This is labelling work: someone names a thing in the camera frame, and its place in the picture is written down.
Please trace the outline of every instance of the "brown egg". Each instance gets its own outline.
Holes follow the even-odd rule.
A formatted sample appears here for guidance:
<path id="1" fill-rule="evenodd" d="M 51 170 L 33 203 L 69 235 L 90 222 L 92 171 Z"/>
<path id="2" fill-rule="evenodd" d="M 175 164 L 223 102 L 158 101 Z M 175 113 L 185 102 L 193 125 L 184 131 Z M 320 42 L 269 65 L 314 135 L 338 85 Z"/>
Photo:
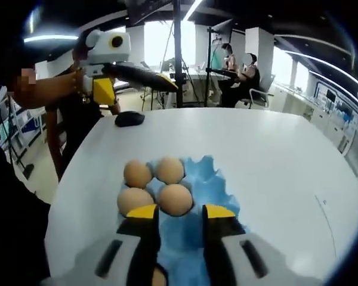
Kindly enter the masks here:
<path id="1" fill-rule="evenodd" d="M 125 166 L 124 178 L 126 185 L 144 189 L 152 180 L 153 175 L 146 164 L 143 164 L 138 160 L 131 160 Z"/>
<path id="2" fill-rule="evenodd" d="M 123 190 L 117 198 L 119 212 L 126 216 L 128 212 L 137 207 L 144 207 L 154 204 L 152 196 L 144 189 L 128 188 Z"/>
<path id="3" fill-rule="evenodd" d="M 184 167 L 179 159 L 164 157 L 156 167 L 156 177 L 166 184 L 177 184 L 184 177 Z"/>
<path id="4" fill-rule="evenodd" d="M 158 202 L 161 209 L 170 216 L 182 216 L 191 209 L 193 201 L 186 187 L 173 184 L 163 188 Z"/>
<path id="5" fill-rule="evenodd" d="M 159 268 L 154 268 L 152 286 L 166 286 L 167 280 Z"/>

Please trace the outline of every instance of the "black computer mouse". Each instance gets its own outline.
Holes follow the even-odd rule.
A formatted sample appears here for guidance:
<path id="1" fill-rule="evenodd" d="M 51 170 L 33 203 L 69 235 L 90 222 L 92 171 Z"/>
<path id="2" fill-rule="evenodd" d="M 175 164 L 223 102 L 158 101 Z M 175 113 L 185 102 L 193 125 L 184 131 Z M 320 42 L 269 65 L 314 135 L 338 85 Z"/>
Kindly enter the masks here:
<path id="1" fill-rule="evenodd" d="M 115 118 L 115 125 L 118 127 L 136 126 L 142 124 L 144 115 L 135 111 L 124 111 Z"/>

